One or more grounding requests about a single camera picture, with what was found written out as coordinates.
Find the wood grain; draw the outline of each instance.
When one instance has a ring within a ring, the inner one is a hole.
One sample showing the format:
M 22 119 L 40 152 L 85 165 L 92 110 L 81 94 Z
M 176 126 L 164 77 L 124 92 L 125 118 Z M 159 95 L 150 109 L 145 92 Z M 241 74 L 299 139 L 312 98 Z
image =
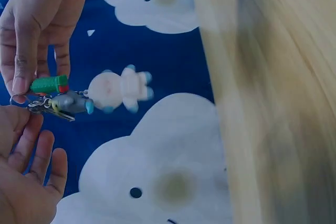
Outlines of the wood grain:
M 235 224 L 336 223 L 336 0 L 195 0 Z

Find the wooden surface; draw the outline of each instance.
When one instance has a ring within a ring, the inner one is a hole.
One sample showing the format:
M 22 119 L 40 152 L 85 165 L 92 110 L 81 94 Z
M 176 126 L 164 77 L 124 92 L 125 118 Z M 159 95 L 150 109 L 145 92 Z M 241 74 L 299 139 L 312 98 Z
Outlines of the wooden surface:
M 336 0 L 195 0 L 235 224 L 336 223 Z

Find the keychain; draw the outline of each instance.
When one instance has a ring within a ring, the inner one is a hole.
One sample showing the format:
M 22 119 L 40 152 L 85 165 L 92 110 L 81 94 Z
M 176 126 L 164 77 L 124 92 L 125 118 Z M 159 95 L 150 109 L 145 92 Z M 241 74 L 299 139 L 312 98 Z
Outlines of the keychain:
M 112 113 L 122 103 L 132 113 L 138 111 L 138 101 L 146 101 L 154 96 L 147 84 L 152 80 L 149 72 L 136 73 L 134 65 L 127 66 L 119 76 L 111 70 L 105 70 L 89 84 L 85 91 L 69 89 L 67 76 L 39 78 L 33 81 L 30 91 L 38 97 L 28 101 L 28 110 L 32 113 L 51 113 L 57 117 L 75 120 L 75 114 L 92 114 L 94 108 L 104 113 Z

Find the green charm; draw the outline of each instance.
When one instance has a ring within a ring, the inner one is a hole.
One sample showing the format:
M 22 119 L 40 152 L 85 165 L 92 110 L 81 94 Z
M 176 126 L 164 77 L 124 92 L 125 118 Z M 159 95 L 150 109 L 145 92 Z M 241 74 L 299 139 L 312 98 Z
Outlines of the green charm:
M 56 77 L 43 77 L 34 80 L 30 86 L 33 93 L 51 94 L 54 92 L 66 93 L 69 90 L 66 75 Z

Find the metal key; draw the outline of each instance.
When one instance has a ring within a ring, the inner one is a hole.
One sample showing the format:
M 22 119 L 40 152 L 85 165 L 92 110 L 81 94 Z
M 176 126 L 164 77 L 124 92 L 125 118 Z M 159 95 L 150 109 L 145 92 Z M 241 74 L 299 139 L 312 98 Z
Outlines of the metal key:
M 31 103 L 28 104 L 27 108 L 31 113 L 35 114 L 41 114 L 43 112 L 45 113 L 50 113 L 52 115 L 55 115 L 59 118 L 65 119 L 69 122 L 72 122 L 75 120 L 75 118 L 71 115 L 67 115 L 62 112 L 57 112 L 52 109 L 51 104 L 49 104 L 50 98 L 44 96 L 44 97 L 39 97 L 37 100 L 32 101 Z

